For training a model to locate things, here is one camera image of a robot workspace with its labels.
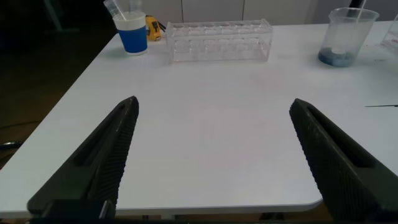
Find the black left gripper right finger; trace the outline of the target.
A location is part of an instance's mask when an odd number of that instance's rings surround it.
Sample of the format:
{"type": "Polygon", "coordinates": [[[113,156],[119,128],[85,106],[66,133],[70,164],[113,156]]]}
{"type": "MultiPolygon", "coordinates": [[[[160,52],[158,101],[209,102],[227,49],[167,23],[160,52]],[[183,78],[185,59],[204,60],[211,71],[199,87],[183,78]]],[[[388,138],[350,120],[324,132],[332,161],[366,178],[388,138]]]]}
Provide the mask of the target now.
{"type": "Polygon", "coordinates": [[[324,204],[335,221],[397,222],[397,175],[310,103],[289,115],[324,204]]]}

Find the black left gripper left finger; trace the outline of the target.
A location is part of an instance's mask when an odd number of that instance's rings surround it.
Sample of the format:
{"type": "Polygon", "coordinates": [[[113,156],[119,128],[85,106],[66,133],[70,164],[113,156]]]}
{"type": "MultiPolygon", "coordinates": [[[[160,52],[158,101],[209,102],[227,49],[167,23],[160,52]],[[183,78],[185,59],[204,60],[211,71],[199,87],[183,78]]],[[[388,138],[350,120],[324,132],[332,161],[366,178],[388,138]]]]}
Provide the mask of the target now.
{"type": "Polygon", "coordinates": [[[32,196],[35,218],[113,218],[137,117],[135,96],[122,100],[32,196]]]}

